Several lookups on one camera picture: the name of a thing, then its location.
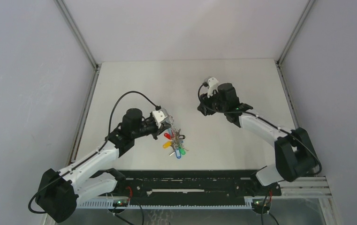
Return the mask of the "bunch of coloured tagged keys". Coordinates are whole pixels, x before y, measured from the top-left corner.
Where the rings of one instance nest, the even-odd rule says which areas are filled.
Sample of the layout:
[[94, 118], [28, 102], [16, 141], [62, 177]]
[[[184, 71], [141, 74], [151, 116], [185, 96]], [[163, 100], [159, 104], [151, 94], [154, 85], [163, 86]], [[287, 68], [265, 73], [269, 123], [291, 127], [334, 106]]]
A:
[[181, 159], [182, 156], [184, 156], [188, 151], [184, 147], [184, 140], [186, 139], [186, 136], [181, 134], [180, 129], [176, 129], [174, 127], [169, 128], [163, 135], [167, 138], [167, 142], [162, 145], [162, 148], [171, 148], [172, 153], [170, 153], [170, 156], [174, 155], [176, 159]]

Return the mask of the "blue handled metal keyring holder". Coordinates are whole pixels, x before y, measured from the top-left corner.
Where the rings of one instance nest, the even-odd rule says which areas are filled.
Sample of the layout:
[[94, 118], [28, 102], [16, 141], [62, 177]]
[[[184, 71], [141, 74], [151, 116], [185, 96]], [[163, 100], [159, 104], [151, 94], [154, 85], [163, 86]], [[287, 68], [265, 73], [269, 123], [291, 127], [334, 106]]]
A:
[[165, 122], [166, 124], [169, 125], [169, 128], [172, 130], [172, 131], [175, 131], [176, 130], [176, 127], [175, 127], [175, 124], [174, 124], [174, 118], [172, 115], [168, 115], [165, 119]]

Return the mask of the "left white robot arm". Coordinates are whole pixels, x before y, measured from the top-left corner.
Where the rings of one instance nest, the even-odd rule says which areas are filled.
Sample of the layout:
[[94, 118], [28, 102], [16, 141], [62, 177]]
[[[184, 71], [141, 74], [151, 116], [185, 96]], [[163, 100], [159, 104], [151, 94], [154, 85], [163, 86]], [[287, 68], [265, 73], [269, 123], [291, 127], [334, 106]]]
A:
[[164, 108], [152, 111], [147, 118], [137, 108], [128, 109], [121, 123], [95, 150], [62, 169], [45, 171], [32, 200], [56, 223], [61, 223], [74, 213], [78, 205], [98, 195], [123, 194], [126, 183], [119, 179], [118, 173], [103, 172], [99, 176], [95, 173], [122, 157], [134, 146], [137, 138], [152, 135], [157, 139], [170, 127], [169, 114]]

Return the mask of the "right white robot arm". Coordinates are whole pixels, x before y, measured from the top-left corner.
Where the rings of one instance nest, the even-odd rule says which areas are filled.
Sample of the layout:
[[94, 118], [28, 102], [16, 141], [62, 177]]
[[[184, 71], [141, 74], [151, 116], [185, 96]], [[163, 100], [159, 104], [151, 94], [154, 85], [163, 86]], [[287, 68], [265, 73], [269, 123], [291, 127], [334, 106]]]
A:
[[231, 83], [220, 84], [211, 77], [200, 88], [207, 89], [204, 94], [197, 93], [197, 110], [204, 116], [223, 114], [228, 122], [254, 133], [273, 147], [274, 163], [257, 170], [252, 177], [250, 184], [254, 194], [263, 195], [273, 183], [293, 182], [321, 173], [321, 161], [305, 129], [287, 131], [259, 116], [252, 106], [240, 102]]

